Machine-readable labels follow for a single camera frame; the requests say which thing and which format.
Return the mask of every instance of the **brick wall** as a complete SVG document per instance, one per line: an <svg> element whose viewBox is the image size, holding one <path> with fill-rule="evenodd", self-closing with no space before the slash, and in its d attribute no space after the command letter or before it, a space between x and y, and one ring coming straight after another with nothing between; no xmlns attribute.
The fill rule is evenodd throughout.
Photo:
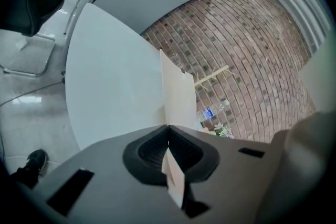
<svg viewBox="0 0 336 224"><path fill-rule="evenodd" d="M234 137L269 143L314 112L298 71L309 60L295 22L277 0L192 0L143 34L148 42L201 79L220 67L228 72L196 88L197 109L227 99L221 122Z"/></svg>

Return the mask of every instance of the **black slot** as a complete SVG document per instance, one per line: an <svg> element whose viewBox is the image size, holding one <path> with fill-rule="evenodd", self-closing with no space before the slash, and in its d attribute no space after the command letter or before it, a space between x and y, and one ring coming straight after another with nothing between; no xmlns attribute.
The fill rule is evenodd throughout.
<svg viewBox="0 0 336 224"><path fill-rule="evenodd" d="M263 155L265 154L264 151L257 151L257 150L253 150L247 147L242 147L241 149L238 150L238 152L241 152L241 153L253 156L253 157L257 157L257 158L262 158Z"/></svg>
<svg viewBox="0 0 336 224"><path fill-rule="evenodd" d="M56 193L48 200L48 205L66 216L71 207L90 182L94 173L79 169Z"/></svg>
<svg viewBox="0 0 336 224"><path fill-rule="evenodd" d="M207 204L196 201L190 184L185 182L181 210L184 211L189 218L194 218L200 214L203 214L204 212L207 212L209 209L210 207Z"/></svg>

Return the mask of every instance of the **person's foot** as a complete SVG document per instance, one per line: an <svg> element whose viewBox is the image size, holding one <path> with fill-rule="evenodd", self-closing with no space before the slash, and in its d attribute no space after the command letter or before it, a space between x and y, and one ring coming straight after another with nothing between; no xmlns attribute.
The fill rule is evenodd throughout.
<svg viewBox="0 0 336 224"><path fill-rule="evenodd" d="M47 163L47 158L47 153L44 150L35 150L27 157L24 169L35 170L39 173Z"/></svg>

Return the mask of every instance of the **small plant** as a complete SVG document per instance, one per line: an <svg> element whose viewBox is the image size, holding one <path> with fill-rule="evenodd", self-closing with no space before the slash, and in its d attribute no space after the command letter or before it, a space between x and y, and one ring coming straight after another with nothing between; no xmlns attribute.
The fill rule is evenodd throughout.
<svg viewBox="0 0 336 224"><path fill-rule="evenodd" d="M223 124L221 123L215 124L215 132L217 136L235 138L232 135L231 129L227 128L226 126L223 126Z"/></svg>

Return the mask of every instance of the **tiled floor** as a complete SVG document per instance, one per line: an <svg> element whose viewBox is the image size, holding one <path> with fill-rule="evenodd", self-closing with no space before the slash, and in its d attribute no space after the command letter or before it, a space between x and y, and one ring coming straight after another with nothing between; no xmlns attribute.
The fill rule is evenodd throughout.
<svg viewBox="0 0 336 224"><path fill-rule="evenodd" d="M77 0L65 0L61 10L56 12L41 28L40 33L52 34L56 46L51 55L49 67L38 78L4 74L0 72L0 157L4 156L9 173L26 163L27 156L37 148L43 148L49 161L43 173L49 173L59 164L79 152L79 146L72 132L65 100L65 85L62 83L7 100L41 87L60 82L65 70L65 25ZM20 51L13 46L22 39L21 34L0 30L0 63L11 64L8 59ZM43 58L43 44L40 53L22 61L28 70L39 58Z"/></svg>
<svg viewBox="0 0 336 224"><path fill-rule="evenodd" d="M196 80L228 65L197 89L197 108L227 99L225 112L208 120L227 124L236 138L270 142L314 112L298 71L309 60L296 24L277 0L192 0L142 36L172 57L178 54Z"/></svg>

